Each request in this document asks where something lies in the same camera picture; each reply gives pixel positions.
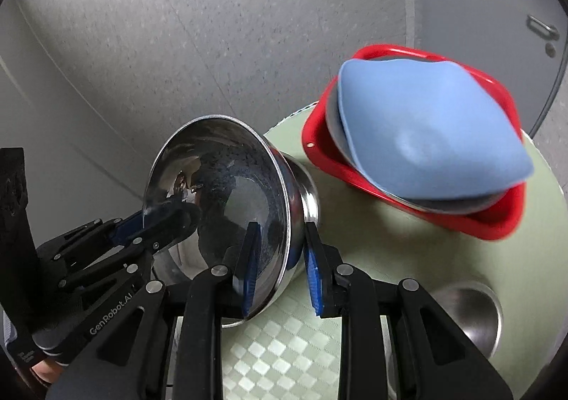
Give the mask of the person's left hand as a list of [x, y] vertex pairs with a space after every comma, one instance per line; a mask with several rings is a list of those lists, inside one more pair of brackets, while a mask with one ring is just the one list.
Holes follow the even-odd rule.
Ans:
[[55, 360], [47, 358], [33, 365], [31, 371], [45, 384], [53, 385], [61, 377], [65, 368]]

